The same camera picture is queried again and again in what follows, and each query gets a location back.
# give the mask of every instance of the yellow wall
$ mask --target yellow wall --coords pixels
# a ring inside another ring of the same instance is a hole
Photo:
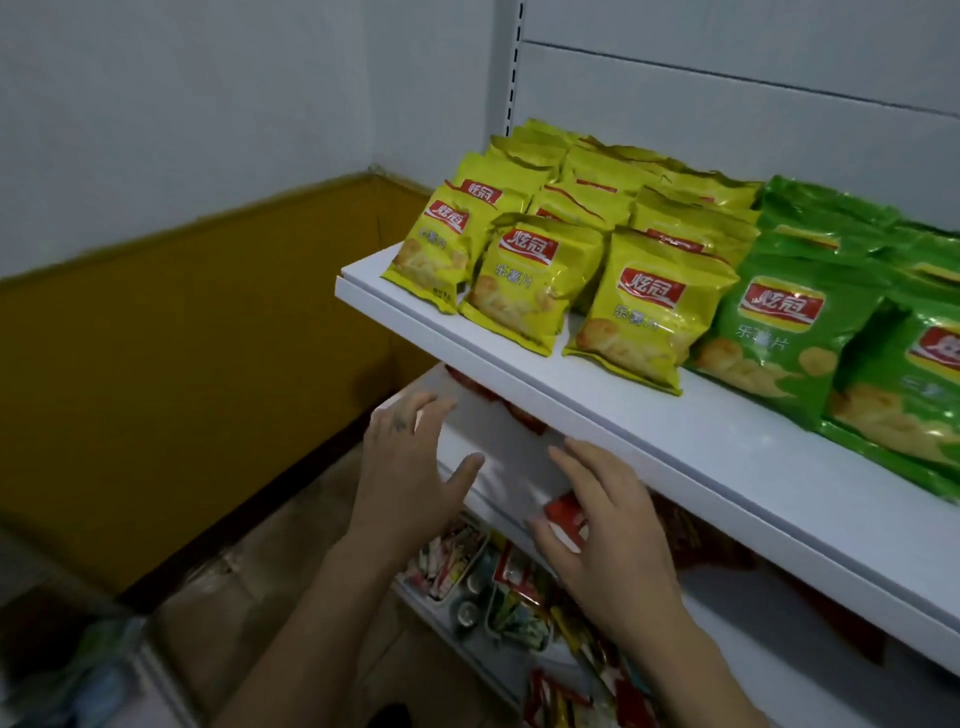
[[[363,176],[0,283],[0,519],[120,591],[422,371],[333,286],[425,200]]]

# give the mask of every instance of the left hand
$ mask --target left hand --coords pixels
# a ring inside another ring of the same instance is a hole
[[[455,406],[454,400],[437,400],[435,394],[408,394],[374,412],[364,435],[360,484],[346,538],[394,572],[457,517],[483,465],[484,456],[475,452],[447,482],[440,479],[437,442]]]

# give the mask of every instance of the hand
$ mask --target hand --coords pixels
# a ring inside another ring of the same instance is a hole
[[[360,483],[346,538],[385,560],[394,573],[457,517],[483,465],[484,456],[475,452],[446,483],[440,479],[437,442],[455,406],[454,400],[437,400],[434,394],[409,394],[374,412],[364,435]]]
[[[625,649],[648,651],[664,631],[689,619],[666,537],[647,489],[612,453],[567,438],[550,447],[589,522],[583,551],[573,553],[540,518],[534,540],[584,613]]]

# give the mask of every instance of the forearm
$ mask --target forearm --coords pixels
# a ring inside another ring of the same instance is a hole
[[[347,535],[214,728],[328,725],[356,670],[357,653],[396,565]]]
[[[634,636],[625,651],[678,726],[767,728],[766,716],[740,688],[716,643],[686,610],[659,627],[655,636]]]

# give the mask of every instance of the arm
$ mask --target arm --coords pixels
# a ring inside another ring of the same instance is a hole
[[[415,394],[373,414],[347,535],[326,554],[214,728],[332,724],[391,579],[456,518],[483,465],[483,456],[473,454],[449,481],[440,480],[437,441],[453,407],[450,400]]]
[[[550,457],[570,478],[589,521],[575,554],[545,520],[537,547],[584,613],[644,671],[684,728],[766,728],[720,650],[681,601],[666,538],[633,469],[604,449],[566,441]]]

